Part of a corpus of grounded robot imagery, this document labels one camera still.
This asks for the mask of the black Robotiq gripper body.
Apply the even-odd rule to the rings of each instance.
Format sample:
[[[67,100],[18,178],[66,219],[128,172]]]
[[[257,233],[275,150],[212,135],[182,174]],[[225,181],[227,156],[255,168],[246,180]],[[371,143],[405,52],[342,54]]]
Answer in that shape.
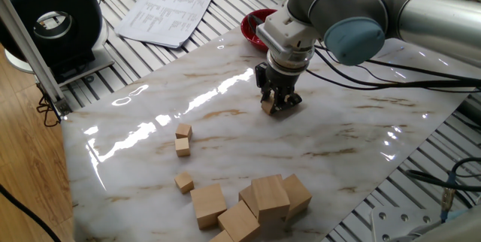
[[[294,73],[279,72],[271,65],[265,65],[265,79],[266,84],[263,85],[264,89],[295,89],[295,84],[298,82],[298,78],[301,75],[301,71]]]

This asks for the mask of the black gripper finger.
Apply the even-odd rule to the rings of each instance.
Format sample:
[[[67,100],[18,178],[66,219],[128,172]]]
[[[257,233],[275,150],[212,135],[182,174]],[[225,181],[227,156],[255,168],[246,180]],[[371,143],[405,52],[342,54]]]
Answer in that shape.
[[[272,113],[288,110],[302,102],[302,98],[295,92],[294,86],[277,86],[273,89],[274,104]]]
[[[255,67],[256,85],[261,90],[261,102],[270,101],[275,102],[275,88],[274,84],[268,78],[269,65],[266,62],[262,62]]]

